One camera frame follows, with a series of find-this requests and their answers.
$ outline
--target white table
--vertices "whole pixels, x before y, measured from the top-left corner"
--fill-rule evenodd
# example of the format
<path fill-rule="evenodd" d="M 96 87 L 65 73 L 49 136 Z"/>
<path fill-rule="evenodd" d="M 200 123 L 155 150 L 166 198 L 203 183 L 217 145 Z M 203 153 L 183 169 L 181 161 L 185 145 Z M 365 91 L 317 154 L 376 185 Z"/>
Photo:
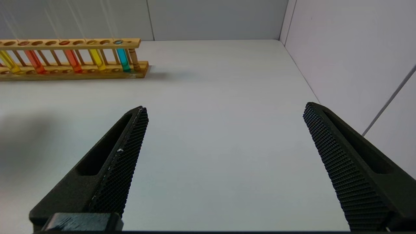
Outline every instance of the white table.
<path fill-rule="evenodd" d="M 348 230 L 302 119 L 316 101 L 275 40 L 142 42 L 142 80 L 0 83 L 0 232 L 129 109 L 149 126 L 124 230 Z"/>

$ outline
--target red test tube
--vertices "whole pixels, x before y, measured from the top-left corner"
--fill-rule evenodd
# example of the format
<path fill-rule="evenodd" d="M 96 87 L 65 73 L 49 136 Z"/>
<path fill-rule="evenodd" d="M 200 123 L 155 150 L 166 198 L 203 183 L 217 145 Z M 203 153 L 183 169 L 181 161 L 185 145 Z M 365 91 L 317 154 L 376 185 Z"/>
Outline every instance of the red test tube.
<path fill-rule="evenodd" d="M 45 74 L 46 70 L 33 50 L 25 50 L 25 54 L 37 74 Z"/>
<path fill-rule="evenodd" d="M 68 59 L 69 64 L 74 69 L 75 73 L 82 73 L 81 65 L 78 62 L 77 57 L 75 56 L 74 51 L 72 50 L 64 50 L 64 54 Z"/>

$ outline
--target rack hole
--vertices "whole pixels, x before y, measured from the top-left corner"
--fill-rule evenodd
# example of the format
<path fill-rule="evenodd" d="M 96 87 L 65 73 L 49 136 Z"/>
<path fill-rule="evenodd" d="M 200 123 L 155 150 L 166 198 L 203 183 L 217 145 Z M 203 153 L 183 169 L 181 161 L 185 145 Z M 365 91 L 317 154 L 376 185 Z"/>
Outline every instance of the rack hole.
<path fill-rule="evenodd" d="M 16 42 L 13 42 L 13 41 L 11 41 L 11 42 L 6 42 L 6 43 L 4 43 L 4 45 L 14 45 L 14 44 L 16 44 Z"/>
<path fill-rule="evenodd" d="M 82 44 L 82 43 L 84 43 L 84 41 L 74 41 L 74 42 L 73 42 L 73 45 L 80 45 L 80 44 Z"/>
<path fill-rule="evenodd" d="M 100 41 L 100 44 L 101 45 L 107 45 L 107 44 L 109 44 L 110 43 L 110 41 L 109 40 L 102 40 L 102 41 Z"/>
<path fill-rule="evenodd" d="M 89 45 L 93 45 L 93 44 L 95 44 L 95 43 L 97 43 L 97 41 L 96 41 L 96 40 L 91 40 L 91 41 L 88 41 L 88 42 L 87 42 L 87 44 L 89 44 Z"/>
<path fill-rule="evenodd" d="M 32 43 L 32 45 L 40 45 L 42 43 L 43 43 L 43 41 L 35 41 L 35 42 Z"/>
<path fill-rule="evenodd" d="M 45 43 L 45 45 L 55 45 L 55 44 L 56 44 L 56 41 L 49 41 L 49 42 Z"/>
<path fill-rule="evenodd" d="M 27 45 L 27 44 L 29 44 L 29 42 L 28 41 L 24 41 L 24 42 L 20 42 L 18 45 Z"/>
<path fill-rule="evenodd" d="M 70 41 L 61 41 L 59 44 L 60 44 L 60 45 L 67 45 L 67 44 L 69 44 L 69 42 L 70 42 Z"/>

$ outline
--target yellow test tube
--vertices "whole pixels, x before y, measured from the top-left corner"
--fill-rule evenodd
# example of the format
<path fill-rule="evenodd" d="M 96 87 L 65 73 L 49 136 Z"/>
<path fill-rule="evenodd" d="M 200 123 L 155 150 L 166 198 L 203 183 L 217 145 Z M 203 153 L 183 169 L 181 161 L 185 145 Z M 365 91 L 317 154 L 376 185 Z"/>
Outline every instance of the yellow test tube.
<path fill-rule="evenodd" d="M 96 49 L 89 50 L 92 60 L 97 65 L 99 71 L 103 71 L 106 69 L 103 59 Z"/>
<path fill-rule="evenodd" d="M 0 59 L 3 60 L 4 64 L 13 72 L 17 73 L 20 72 L 20 68 L 18 65 L 13 61 L 10 55 L 5 50 L 0 50 Z"/>

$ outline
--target textured grip pad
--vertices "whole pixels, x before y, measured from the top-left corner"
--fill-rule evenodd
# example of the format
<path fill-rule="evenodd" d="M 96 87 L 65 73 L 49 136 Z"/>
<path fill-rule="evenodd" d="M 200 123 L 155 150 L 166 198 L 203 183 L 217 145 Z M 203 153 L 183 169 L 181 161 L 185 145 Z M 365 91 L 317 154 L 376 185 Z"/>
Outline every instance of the textured grip pad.
<path fill-rule="evenodd" d="M 352 231 L 414 224 L 414 179 L 324 106 L 303 117 Z"/>

